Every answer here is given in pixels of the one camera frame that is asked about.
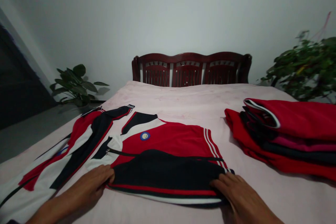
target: logo patch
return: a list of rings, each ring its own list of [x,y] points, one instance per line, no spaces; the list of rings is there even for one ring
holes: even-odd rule
[[[62,150],[60,150],[59,152],[57,152],[56,156],[62,155],[63,153],[65,153],[67,151],[67,149],[69,148],[69,146],[63,148]]]
[[[150,138],[151,136],[150,136],[150,134],[148,133],[148,132],[142,132],[141,134],[140,134],[140,139],[142,140],[142,141],[146,141],[146,140],[148,140],[148,138]]]

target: gray wall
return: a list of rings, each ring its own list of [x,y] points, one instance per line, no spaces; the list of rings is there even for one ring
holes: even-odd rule
[[[336,35],[336,0],[0,0],[0,6],[44,83],[56,68],[83,63],[89,80],[111,85],[99,99],[132,79],[135,55],[250,53],[249,81],[256,83],[297,44],[300,30],[316,33],[329,11],[326,36]]]

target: houseplant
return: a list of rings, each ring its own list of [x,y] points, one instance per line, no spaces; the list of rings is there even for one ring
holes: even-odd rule
[[[60,100],[62,104],[73,102],[81,112],[86,112],[90,110],[88,104],[91,100],[95,100],[95,97],[92,94],[88,94],[87,90],[97,93],[98,90],[95,87],[97,86],[108,86],[103,82],[88,82],[84,81],[82,77],[86,73],[86,68],[83,64],[75,66],[72,70],[67,68],[65,71],[58,69],[61,79],[55,79],[54,84],[50,85],[52,90],[52,96],[58,94],[65,94],[67,97],[64,97]]]
[[[299,46],[274,59],[261,81],[277,82],[299,101],[327,98],[336,91],[336,37],[320,42],[302,40]]]

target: red wooden headboard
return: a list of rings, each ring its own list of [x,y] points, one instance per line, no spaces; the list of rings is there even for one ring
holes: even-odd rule
[[[251,55],[235,52],[217,52],[207,56],[193,52],[185,52],[175,56],[152,53],[141,57],[135,56],[132,61],[133,80],[141,81],[140,67],[142,67],[144,83],[170,86],[170,64],[172,64],[171,86],[173,87],[248,83],[251,63]]]

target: bed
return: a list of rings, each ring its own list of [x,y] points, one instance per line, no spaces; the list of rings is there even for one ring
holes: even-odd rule
[[[200,125],[212,132],[212,138],[227,165],[241,175],[285,223],[334,223],[335,184],[328,180],[283,174],[243,154],[225,122],[224,110],[241,111],[244,98],[294,101],[273,87],[250,84],[196,85],[160,87],[137,81],[128,82],[103,104],[110,110],[132,104],[133,111],[158,114],[162,120]],[[5,183],[62,137],[71,132],[76,118],[57,129],[20,155],[0,165],[0,183]],[[128,117],[115,121],[118,133]],[[68,189],[87,170],[83,166],[59,191]],[[117,191],[105,190],[97,205],[65,222],[74,223],[223,223],[222,210],[195,209],[156,202]]]

